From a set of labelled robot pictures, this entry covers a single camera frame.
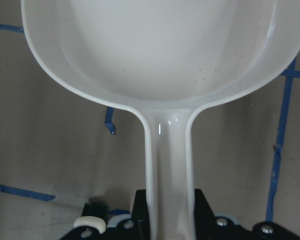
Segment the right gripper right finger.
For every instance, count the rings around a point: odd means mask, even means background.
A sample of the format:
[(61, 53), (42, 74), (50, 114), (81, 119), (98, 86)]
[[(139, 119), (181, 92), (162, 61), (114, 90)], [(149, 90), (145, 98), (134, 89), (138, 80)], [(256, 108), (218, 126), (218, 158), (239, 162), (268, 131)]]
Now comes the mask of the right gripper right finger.
[(300, 236), (269, 221), (247, 230), (226, 216), (216, 216), (201, 189), (194, 190), (194, 222), (197, 240), (300, 240)]

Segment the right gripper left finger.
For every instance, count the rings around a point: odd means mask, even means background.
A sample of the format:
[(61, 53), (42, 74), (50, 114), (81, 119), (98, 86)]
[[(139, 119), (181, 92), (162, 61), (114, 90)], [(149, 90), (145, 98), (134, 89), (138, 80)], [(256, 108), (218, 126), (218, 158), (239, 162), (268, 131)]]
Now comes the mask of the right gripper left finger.
[(146, 190), (135, 192), (131, 217), (118, 222), (115, 227), (103, 233), (95, 227), (83, 225), (66, 233), (62, 240), (149, 240), (150, 223), (146, 200)]

